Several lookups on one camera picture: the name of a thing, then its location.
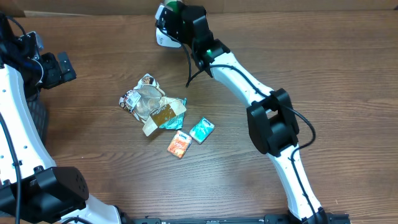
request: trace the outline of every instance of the teal packet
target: teal packet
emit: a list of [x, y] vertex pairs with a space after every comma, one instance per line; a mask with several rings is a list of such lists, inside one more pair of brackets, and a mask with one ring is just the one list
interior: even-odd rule
[[215, 125], [208, 121], [206, 118], [202, 118], [200, 122], [195, 125], [189, 135], [201, 144], [205, 139], [213, 132]]
[[[180, 100], [184, 106], [187, 104], [186, 98], [184, 100], [183, 99], [178, 99], [178, 100]], [[184, 116], [185, 116], [185, 113], [177, 115], [174, 118], [168, 120], [166, 123], [160, 125], [159, 128], [175, 129], [175, 130], [182, 129], [182, 123], [184, 121]]]

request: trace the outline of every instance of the wooden table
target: wooden table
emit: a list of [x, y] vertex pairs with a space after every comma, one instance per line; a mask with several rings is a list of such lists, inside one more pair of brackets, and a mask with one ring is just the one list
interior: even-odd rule
[[[211, 14], [209, 25], [260, 81], [284, 88], [317, 129], [302, 152], [315, 195], [353, 223], [398, 222], [398, 13]], [[285, 213], [270, 160], [252, 145], [246, 110], [206, 74], [186, 89], [181, 49], [159, 47], [153, 16], [19, 19], [46, 52], [67, 51], [75, 81], [43, 91], [47, 150], [75, 166], [90, 192], [132, 217], [258, 217]], [[187, 97], [183, 131], [215, 123], [182, 160], [166, 151], [175, 131], [149, 138], [118, 106], [150, 73], [172, 97]], [[300, 142], [310, 131], [300, 123]]]

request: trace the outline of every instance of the brown cardboard label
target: brown cardboard label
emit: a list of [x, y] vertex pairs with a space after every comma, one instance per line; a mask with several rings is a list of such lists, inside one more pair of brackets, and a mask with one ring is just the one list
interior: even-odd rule
[[174, 113], [174, 110], [171, 108], [170, 104], [167, 104], [150, 112], [149, 116], [151, 116], [154, 123], [159, 127], [166, 121], [174, 118], [176, 114]]

